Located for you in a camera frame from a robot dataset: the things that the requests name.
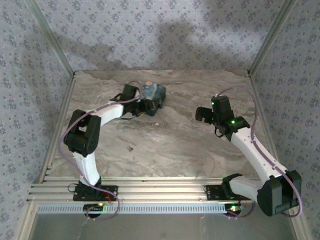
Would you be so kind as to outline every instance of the enclosure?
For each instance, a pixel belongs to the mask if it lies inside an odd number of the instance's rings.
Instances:
[[[200,212],[119,214],[109,228],[121,231],[123,223],[132,239],[226,238],[226,229],[240,239],[320,239],[320,3],[5,0],[1,6],[1,239],[105,235],[95,232],[103,222],[49,208],[71,202],[67,186],[79,179],[57,145],[75,109],[105,104],[130,81],[152,81],[167,92],[154,117],[117,119],[101,129],[98,171],[103,181],[126,188],[121,192],[126,198],[140,204],[170,196],[195,204],[205,197],[200,188],[206,181],[233,173],[256,178],[234,145],[217,138],[212,125],[195,120],[197,107],[209,107],[213,95],[242,86],[257,100],[257,137],[279,162],[301,174],[304,208],[293,219],[268,218],[256,209],[233,222]],[[225,94],[235,114],[251,124],[250,96],[241,90]],[[149,196],[151,186],[159,190]],[[171,194],[161,186],[175,190]],[[72,227],[61,225],[67,219]],[[158,232],[150,230],[152,221]],[[177,235],[185,226],[189,231]]]

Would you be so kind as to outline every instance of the blue-white floral wallpaper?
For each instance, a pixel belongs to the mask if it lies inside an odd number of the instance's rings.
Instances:
[[[304,212],[320,239],[320,2],[299,0],[254,77],[280,160],[302,176]]]
[[[0,239],[13,238],[69,76],[23,0],[0,1]]]
[[[38,0],[74,70],[247,69],[283,0]]]

